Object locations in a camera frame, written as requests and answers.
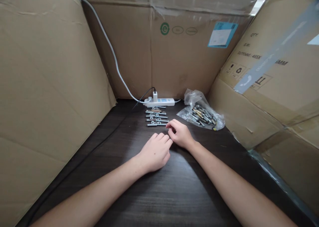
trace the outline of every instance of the white power strip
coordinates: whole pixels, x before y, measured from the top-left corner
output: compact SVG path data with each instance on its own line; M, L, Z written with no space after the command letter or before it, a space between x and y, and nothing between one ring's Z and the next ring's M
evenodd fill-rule
M174 98L157 98L157 92L153 92L153 98L150 102L144 103L145 106L174 106Z

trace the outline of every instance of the white cable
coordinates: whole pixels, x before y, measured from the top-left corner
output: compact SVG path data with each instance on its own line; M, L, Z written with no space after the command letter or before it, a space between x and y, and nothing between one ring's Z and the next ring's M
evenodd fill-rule
M135 97L133 97L132 93L130 92L129 88L127 87L126 83L124 82L124 80L123 80L123 78L122 78L122 76L121 76L121 74L120 74L119 66L118 66L118 64L117 64L117 58L116 58L114 49L113 49L113 47L112 47L112 44L111 44L109 38L108 38L107 35L106 35L106 32L105 32L105 30L104 30L104 28L103 28L103 26L102 26L102 23L101 23L101 21L100 21L100 19L99 19L99 16L97 15L95 9L94 9L93 6L89 3L89 1L87 1L87 0L82 0L82 1L85 2L85 3L92 9L92 11L93 11L93 13L94 13L94 15L95 15L95 17L96 17L96 19L97 19L97 21L98 21L100 27L101 27L101 29L102 29L102 31L103 31L103 34L104 34L104 36L105 36L105 38L106 38L107 42L109 43L110 48L111 48L111 50L112 50L113 57L114 57L114 60L115 60L115 65L116 65L117 73L118 73L120 79L122 80L124 86L126 87L126 90L127 90L128 93L130 94L130 96L131 96L135 101L138 102L138 99L136 99ZM150 102L150 101L151 101L151 100L148 100L148 101L146 101L146 102L140 101L140 103L148 103L148 102Z

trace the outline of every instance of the plastic bag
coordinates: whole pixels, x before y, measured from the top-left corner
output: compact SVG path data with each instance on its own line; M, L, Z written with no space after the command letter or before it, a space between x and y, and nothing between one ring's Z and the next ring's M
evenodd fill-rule
M184 94L184 103L188 106L177 113L179 117L206 129L217 131L224 128L224 115L219 115L209 106L202 92L187 89Z

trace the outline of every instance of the table surface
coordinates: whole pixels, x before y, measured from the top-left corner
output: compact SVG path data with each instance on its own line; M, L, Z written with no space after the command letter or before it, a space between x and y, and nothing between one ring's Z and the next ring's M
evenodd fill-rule
M134 105L133 100L118 100L118 104L17 226L25 226L35 208L50 190L116 128ZM212 131L188 123L176 116L184 107L183 101L174 107L167 107L167 116L186 124L195 140L265 194L295 223L299 226L313 226L226 127ZM145 111L146 107L139 104L118 130L48 197L33 220L136 155L153 133L166 134L165 127L146 126ZM133 184L96 226L240 226L196 160L175 144L172 145L170 153L171 157L166 166L147 174Z

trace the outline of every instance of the black cable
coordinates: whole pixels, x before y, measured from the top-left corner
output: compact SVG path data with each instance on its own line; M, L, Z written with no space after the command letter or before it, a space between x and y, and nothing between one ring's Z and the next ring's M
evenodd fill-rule
M150 89L147 90L147 92L145 92L145 94L140 98L140 100L135 104L135 106L128 112L128 114L126 114L126 116L123 118L123 120L117 125L117 127L104 139L102 140L96 147L94 147L87 155L86 157L84 157L65 177L62 178L62 180L49 192L49 194L47 194L47 196L42 200L42 202L38 205L38 207L35 209L35 211L33 212L33 214L31 215L29 221L27 222L26 226L30 226L34 216L36 215L36 213L38 212L38 210L40 209L40 207L44 204L44 202L50 197L50 195L53 193L53 191L55 191L60 184L70 176L70 174L76 169L78 168L97 148L99 148L119 127L120 125L123 123L123 121L125 121L125 119L130 115L130 113L133 111L133 109L137 106L137 104L140 103L140 101L143 99L143 97L152 89L154 88L155 91L155 87L151 87Z

